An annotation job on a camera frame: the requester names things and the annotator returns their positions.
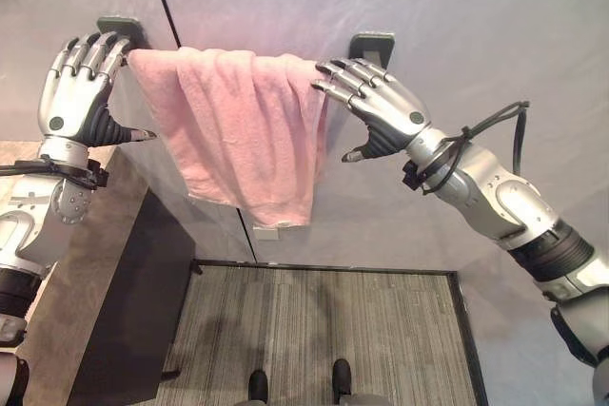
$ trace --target pink towel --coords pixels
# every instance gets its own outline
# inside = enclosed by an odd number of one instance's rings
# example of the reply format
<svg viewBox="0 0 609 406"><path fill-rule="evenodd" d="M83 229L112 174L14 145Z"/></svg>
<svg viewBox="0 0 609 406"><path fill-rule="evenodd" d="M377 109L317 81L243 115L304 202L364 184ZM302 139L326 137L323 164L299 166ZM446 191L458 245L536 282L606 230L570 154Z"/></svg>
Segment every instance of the pink towel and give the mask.
<svg viewBox="0 0 609 406"><path fill-rule="evenodd" d="M129 66L191 196L267 227L307 225L325 156L323 78L285 54L136 49Z"/></svg>

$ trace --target wall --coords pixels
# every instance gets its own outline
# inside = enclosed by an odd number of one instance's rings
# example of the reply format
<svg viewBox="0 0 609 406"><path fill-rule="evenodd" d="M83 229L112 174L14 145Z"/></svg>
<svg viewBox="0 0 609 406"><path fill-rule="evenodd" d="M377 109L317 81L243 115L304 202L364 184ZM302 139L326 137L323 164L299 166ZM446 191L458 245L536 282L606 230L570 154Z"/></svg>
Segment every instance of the wall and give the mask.
<svg viewBox="0 0 609 406"><path fill-rule="evenodd" d="M529 99L523 171L607 247L609 0L167 0L186 46L344 55L362 30L396 33L390 69L458 132ZM479 138L510 163L513 124ZM404 156L341 164L365 139L334 106L313 224L256 242L259 260L457 269L490 403L590 403L591 370L565 350L527 275L461 216L400 183Z"/></svg>
<svg viewBox="0 0 609 406"><path fill-rule="evenodd" d="M106 15L135 17L153 48L176 48L161 0L0 0L0 139L40 139L36 110L53 58L71 36L96 30L97 18ZM128 69L119 73L110 108L125 125L158 131ZM161 140L124 150L197 241L200 257L251 261L237 212L191 203Z"/></svg>

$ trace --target wire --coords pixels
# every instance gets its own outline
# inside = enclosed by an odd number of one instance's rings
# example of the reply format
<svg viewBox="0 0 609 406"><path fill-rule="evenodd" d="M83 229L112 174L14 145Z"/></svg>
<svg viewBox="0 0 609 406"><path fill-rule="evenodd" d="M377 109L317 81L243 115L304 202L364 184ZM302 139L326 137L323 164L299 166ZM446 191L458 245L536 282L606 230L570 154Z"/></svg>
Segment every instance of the wire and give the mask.
<svg viewBox="0 0 609 406"><path fill-rule="evenodd" d="M27 166L17 165L0 165L0 178L6 176L17 176L17 175L38 175L38 174L51 174L61 176L73 184L80 185L86 189L95 190L97 185L87 179L78 179L68 173L65 173L58 169L58 167L51 162L40 163L40 165L28 164Z"/></svg>
<svg viewBox="0 0 609 406"><path fill-rule="evenodd" d="M515 102L511 105L500 109L495 114L488 118L480 121L473 127L465 126L462 128L462 134L457 137L447 137L442 139L442 143L452 143L451 149L456 148L457 152L454 154L455 159L450 165L448 172L444 175L442 180L429 189L423 189L422 194L433 194L438 192L444 187L448 180L457 169L459 162L461 161L463 154L470 142L474 137L483 133L487 128L490 128L498 123L511 119L518 116L516 121L516 129L514 131L514 146L512 150L512 170L517 176L521 174L521 157L522 157L522 144L524 143L524 128L526 127L526 109L530 107L529 102Z"/></svg>

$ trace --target gray carpet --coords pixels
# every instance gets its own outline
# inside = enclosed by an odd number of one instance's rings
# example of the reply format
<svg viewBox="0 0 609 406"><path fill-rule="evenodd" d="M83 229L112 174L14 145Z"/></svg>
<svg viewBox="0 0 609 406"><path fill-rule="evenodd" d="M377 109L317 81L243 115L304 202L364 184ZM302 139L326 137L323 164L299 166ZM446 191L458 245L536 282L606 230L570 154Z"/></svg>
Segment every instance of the gray carpet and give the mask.
<svg viewBox="0 0 609 406"><path fill-rule="evenodd" d="M445 276L206 266L193 276L167 369L140 405L230 406L263 367L270 404L331 404L335 358L354 391L395 406L476 405Z"/></svg>

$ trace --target black shoe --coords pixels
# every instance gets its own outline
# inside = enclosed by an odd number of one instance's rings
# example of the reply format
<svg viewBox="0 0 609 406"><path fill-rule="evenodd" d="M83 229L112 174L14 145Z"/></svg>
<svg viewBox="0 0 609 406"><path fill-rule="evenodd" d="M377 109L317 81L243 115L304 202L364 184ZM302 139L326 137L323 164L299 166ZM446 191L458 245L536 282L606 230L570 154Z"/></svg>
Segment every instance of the black shoe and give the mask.
<svg viewBox="0 0 609 406"><path fill-rule="evenodd" d="M342 395L351 395L351 367L344 358L339 358L332 367L332 393L334 404L339 404Z"/></svg>
<svg viewBox="0 0 609 406"><path fill-rule="evenodd" d="M264 404L268 403L268 379L263 370L256 370L249 376L247 396L248 399L258 399Z"/></svg>

